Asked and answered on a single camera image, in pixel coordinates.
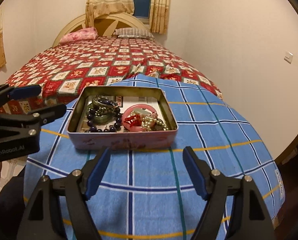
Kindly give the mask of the paper leaflet in tin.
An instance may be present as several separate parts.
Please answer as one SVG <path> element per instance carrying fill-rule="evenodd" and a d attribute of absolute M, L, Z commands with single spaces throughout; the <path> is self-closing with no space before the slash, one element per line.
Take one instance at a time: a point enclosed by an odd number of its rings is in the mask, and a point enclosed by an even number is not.
<path fill-rule="evenodd" d="M 159 103 L 153 97 L 91 95 L 86 98 L 84 107 L 80 110 L 81 117 L 76 132 L 127 132 L 122 124 L 122 115 L 126 109 L 139 103 L 152 106 L 158 113 L 159 122 L 164 122 Z M 93 107 L 113 108 L 116 114 L 104 124 L 95 124 L 87 119 L 87 111 Z"/>

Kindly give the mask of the pink bangle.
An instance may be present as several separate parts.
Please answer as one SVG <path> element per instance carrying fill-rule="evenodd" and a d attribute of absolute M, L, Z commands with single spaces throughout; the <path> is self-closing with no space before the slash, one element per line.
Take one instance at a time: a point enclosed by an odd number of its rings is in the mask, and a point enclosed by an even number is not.
<path fill-rule="evenodd" d="M 149 132 L 157 122 L 158 113 L 150 105 L 139 103 L 125 110 L 122 124 L 129 132 Z"/>

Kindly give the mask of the brown wooden door frame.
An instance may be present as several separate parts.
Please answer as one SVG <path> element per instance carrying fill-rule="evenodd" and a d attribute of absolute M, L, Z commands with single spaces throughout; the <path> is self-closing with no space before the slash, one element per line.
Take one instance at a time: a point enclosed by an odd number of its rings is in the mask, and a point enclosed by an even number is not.
<path fill-rule="evenodd" d="M 275 158 L 276 165 L 280 165 L 297 147 L 298 145 L 298 135 L 293 139 L 293 141 L 286 147 L 286 149 Z"/>

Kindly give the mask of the cream wooden headboard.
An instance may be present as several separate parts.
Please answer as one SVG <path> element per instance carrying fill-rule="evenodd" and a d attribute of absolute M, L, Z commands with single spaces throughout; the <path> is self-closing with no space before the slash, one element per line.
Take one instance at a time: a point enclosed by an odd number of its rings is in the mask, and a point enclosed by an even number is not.
<path fill-rule="evenodd" d="M 54 40 L 52 47 L 56 47 L 64 35 L 73 33 L 85 27 L 86 15 L 83 14 L 73 19 L 60 31 Z M 112 36 L 115 29 L 118 28 L 131 27 L 148 30 L 148 27 L 144 25 L 141 20 L 125 12 L 100 16 L 94 20 L 94 27 L 97 29 L 99 36 Z"/>

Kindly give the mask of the pink folded blanket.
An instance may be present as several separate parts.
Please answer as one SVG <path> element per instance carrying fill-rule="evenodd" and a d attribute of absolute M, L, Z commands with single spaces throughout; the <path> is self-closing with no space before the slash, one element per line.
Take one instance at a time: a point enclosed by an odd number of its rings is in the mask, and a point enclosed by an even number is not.
<path fill-rule="evenodd" d="M 67 44 L 76 41 L 95 40 L 97 37 L 98 33 L 95 28 L 84 28 L 69 34 L 65 34 L 60 39 L 60 44 Z"/>

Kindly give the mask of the striped pillow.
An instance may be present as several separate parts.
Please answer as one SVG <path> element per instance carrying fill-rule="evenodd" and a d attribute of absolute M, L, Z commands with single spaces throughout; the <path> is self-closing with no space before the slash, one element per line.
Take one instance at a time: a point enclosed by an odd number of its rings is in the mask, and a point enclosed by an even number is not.
<path fill-rule="evenodd" d="M 154 36 L 152 33 L 146 29 L 139 28 L 119 28 L 115 29 L 113 36 L 119 38 L 143 38 L 153 40 Z"/>

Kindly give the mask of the red knot charm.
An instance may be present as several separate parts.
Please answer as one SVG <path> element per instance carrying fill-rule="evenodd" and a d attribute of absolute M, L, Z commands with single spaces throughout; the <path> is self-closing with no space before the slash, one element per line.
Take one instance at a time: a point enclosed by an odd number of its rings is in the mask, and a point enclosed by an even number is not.
<path fill-rule="evenodd" d="M 125 117 L 123 124 L 125 127 L 141 127 L 142 120 L 140 114 L 132 114 L 130 116 Z"/>

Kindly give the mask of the red patterned bed quilt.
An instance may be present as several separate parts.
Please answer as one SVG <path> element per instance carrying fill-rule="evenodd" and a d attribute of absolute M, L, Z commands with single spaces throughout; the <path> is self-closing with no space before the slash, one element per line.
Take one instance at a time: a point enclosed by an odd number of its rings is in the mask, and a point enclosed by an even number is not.
<path fill-rule="evenodd" d="M 98 37 L 49 48 L 12 74 L 14 87 L 40 85 L 37 97 L 11 100 L 0 113 L 26 114 L 57 103 L 69 103 L 88 86 L 107 86 L 143 74 L 204 87 L 217 97 L 220 89 L 180 56 L 155 41 Z"/>

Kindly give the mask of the right beige curtain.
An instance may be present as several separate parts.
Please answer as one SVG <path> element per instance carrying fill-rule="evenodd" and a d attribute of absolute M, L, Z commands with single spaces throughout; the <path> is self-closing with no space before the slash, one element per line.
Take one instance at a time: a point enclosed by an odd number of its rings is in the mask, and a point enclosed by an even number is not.
<path fill-rule="evenodd" d="M 166 34 L 170 15 L 170 0 L 151 0 L 149 25 L 152 33 Z"/>

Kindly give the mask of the pink metal tin box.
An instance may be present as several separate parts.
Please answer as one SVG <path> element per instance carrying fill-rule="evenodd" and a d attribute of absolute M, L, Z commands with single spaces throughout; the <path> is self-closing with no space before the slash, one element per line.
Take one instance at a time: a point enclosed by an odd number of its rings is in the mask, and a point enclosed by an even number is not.
<path fill-rule="evenodd" d="M 68 124 L 79 150 L 168 148 L 177 132 L 164 92 L 153 87 L 86 87 Z"/>

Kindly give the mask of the white wall switch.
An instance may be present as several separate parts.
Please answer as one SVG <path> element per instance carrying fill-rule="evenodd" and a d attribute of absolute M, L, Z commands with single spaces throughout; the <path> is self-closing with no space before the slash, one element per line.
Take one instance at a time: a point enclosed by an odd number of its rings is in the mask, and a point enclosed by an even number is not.
<path fill-rule="evenodd" d="M 284 60 L 291 64 L 293 61 L 293 54 L 289 51 L 285 52 Z"/>

